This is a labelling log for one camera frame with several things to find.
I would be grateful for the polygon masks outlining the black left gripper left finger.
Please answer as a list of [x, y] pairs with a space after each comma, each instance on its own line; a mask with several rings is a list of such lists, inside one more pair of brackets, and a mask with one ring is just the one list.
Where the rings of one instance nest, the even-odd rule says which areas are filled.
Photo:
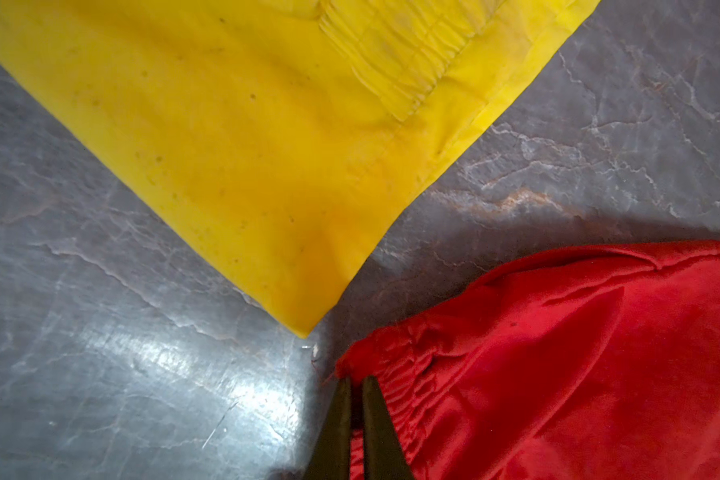
[[338, 382], [304, 480], [347, 480], [350, 474], [351, 382]]

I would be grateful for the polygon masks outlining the yellow shorts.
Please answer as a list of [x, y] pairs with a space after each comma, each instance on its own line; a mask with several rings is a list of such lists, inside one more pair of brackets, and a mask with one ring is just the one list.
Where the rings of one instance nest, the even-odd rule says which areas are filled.
[[306, 336], [592, 1], [0, 1], [0, 65]]

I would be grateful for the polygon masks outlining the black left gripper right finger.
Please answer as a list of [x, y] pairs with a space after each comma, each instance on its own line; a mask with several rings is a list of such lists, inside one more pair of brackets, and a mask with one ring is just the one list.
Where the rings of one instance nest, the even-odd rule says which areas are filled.
[[413, 480], [378, 380], [362, 382], [364, 478]]

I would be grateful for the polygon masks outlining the red shorts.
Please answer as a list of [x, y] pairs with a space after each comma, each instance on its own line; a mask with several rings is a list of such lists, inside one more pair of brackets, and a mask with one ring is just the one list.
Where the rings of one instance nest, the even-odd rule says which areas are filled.
[[556, 249], [355, 342], [419, 479], [720, 479], [720, 241]]

